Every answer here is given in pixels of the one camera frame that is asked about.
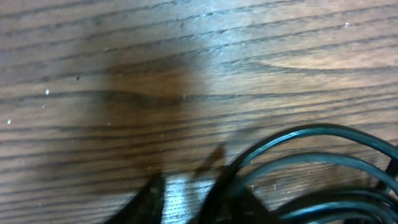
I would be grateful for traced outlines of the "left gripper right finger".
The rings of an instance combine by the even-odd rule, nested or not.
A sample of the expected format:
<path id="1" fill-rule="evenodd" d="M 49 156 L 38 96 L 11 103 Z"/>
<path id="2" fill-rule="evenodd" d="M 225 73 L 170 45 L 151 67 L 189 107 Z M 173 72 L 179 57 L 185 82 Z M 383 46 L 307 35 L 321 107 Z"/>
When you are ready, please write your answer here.
<path id="1" fill-rule="evenodd" d="M 248 189 L 222 197 L 215 224 L 276 224 L 276 217 Z"/>

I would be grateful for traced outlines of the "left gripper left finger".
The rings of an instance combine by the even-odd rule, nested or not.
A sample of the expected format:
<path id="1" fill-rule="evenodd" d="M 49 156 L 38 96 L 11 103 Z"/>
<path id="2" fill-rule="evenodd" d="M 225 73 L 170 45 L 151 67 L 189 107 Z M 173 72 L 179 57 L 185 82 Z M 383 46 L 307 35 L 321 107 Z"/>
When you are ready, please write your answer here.
<path id="1" fill-rule="evenodd" d="M 153 175 L 138 194 L 104 224 L 161 224 L 164 196 L 165 177 Z"/>

